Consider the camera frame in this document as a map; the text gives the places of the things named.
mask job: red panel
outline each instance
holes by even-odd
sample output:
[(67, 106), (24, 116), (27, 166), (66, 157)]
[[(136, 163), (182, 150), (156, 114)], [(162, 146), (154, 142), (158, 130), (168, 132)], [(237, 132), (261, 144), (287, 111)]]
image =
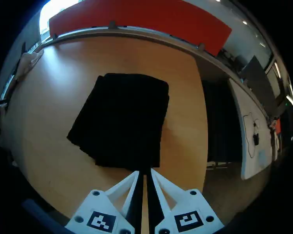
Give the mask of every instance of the red panel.
[(210, 13), (181, 0), (86, 0), (52, 17), (50, 34), (108, 26), (112, 20), (116, 25), (154, 29), (192, 44), (204, 43), (215, 56), (231, 33)]
[(280, 119), (277, 119), (276, 121), (276, 134), (281, 133), (281, 122)]

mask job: black cable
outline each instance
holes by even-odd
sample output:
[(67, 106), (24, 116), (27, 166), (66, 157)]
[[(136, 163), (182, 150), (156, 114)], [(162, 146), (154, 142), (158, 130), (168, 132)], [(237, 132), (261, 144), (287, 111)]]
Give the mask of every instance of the black cable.
[(257, 124), (255, 123), (255, 121), (256, 121), (256, 120), (259, 121), (259, 119), (255, 119), (255, 120), (254, 120), (254, 118), (253, 118), (253, 113), (252, 113), (252, 112), (249, 112), (247, 115), (244, 115), (244, 116), (243, 116), (243, 123), (244, 123), (244, 130), (245, 130), (245, 138), (246, 138), (246, 140), (247, 140), (247, 145), (248, 145), (248, 154), (250, 155), (250, 158), (254, 158), (254, 156), (255, 156), (255, 150), (256, 150), (256, 145), (254, 144), (254, 152), (253, 152), (253, 156), (252, 156), (251, 153), (250, 153), (250, 143), (248, 142), (248, 139), (247, 139), (247, 129), (246, 129), (246, 127), (245, 127), (245, 120), (244, 120), (244, 117), (246, 117), (246, 116), (250, 116), (250, 114), (251, 114), (251, 116), (252, 116), (253, 126), (254, 126), (254, 129), (253, 129), (253, 135), (255, 135), (255, 128), (258, 129), (258, 126), (257, 126)]

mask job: window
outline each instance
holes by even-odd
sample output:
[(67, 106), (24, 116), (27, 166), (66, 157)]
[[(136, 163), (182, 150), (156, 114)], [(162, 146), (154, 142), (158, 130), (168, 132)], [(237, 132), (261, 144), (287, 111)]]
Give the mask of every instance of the window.
[(49, 19), (78, 2), (80, 0), (50, 0), (43, 6), (39, 20), (41, 41), (50, 37)]

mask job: white cloth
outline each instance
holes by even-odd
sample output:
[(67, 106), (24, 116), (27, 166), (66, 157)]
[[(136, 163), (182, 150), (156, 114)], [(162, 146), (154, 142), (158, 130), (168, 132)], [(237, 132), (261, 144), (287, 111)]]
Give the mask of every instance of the white cloth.
[(15, 80), (22, 81), (25, 75), (35, 66), (42, 55), (43, 50), (39, 51), (39, 53), (32, 52), (22, 54), (17, 72), (15, 74)]

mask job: folded black towel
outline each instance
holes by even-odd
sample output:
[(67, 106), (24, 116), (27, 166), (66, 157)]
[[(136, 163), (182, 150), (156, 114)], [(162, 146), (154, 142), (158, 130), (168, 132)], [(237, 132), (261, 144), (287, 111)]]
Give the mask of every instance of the folded black towel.
[(141, 74), (99, 76), (67, 138), (99, 166), (159, 167), (168, 84)]

